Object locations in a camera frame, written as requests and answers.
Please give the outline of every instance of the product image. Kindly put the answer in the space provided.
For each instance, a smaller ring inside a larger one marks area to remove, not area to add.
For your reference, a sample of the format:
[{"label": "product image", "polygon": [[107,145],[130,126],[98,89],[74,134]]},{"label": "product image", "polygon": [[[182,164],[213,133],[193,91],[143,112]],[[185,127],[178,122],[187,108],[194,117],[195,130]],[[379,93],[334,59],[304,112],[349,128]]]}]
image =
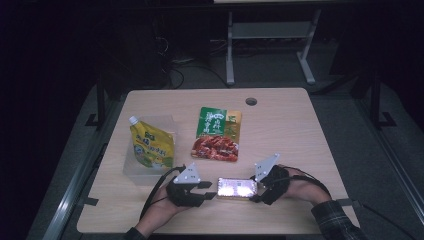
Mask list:
[{"label": "product image", "polygon": [[191,155],[236,162],[239,153],[241,112],[202,107]]},{"label": "product image", "polygon": [[129,119],[135,158],[147,168],[171,168],[174,139],[167,133],[132,116]]}]

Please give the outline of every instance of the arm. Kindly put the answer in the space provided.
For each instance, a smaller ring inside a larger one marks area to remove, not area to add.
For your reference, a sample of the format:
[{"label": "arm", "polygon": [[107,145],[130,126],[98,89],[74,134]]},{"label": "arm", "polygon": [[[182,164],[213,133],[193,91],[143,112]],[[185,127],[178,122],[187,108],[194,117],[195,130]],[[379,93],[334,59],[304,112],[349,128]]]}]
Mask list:
[{"label": "arm", "polygon": [[159,188],[152,199],[152,205],[148,208],[142,219],[131,228],[123,237],[123,240],[147,239],[156,229],[165,225],[177,213],[190,207],[177,207],[168,198],[166,186]]},{"label": "arm", "polygon": [[[287,168],[290,176],[304,175],[296,169]],[[292,180],[283,198],[295,198],[312,203],[311,210],[325,239],[367,239],[361,229],[354,226],[337,201],[320,187],[301,180]]]}]

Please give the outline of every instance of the table hole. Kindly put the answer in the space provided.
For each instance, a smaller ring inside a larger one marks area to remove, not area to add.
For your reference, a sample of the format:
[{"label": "table hole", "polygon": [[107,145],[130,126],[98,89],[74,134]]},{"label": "table hole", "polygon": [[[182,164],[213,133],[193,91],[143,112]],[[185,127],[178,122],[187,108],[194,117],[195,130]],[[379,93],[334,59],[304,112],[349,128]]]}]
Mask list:
[{"label": "table hole", "polygon": [[249,106],[255,106],[258,103],[256,98],[246,98],[246,104]]}]

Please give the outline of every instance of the sleeve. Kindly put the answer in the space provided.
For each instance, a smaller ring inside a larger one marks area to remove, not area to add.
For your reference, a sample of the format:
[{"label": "sleeve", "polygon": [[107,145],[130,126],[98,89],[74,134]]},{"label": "sleeve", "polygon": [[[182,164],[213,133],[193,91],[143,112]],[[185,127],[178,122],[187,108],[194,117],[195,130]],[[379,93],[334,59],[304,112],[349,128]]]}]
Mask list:
[{"label": "sleeve", "polygon": [[147,240],[137,229],[131,228],[125,235],[121,238],[121,240]]},{"label": "sleeve", "polygon": [[367,239],[362,230],[352,224],[337,201],[318,204],[311,212],[325,239]]}]

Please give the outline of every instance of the smartphone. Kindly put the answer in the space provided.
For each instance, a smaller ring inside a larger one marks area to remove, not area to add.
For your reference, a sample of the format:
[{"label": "smartphone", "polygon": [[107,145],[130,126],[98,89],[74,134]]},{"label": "smartphone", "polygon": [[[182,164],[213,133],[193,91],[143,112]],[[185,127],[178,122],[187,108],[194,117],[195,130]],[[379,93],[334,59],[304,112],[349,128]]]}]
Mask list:
[{"label": "smartphone", "polygon": [[217,198],[249,200],[257,192],[257,183],[252,179],[218,178]]}]

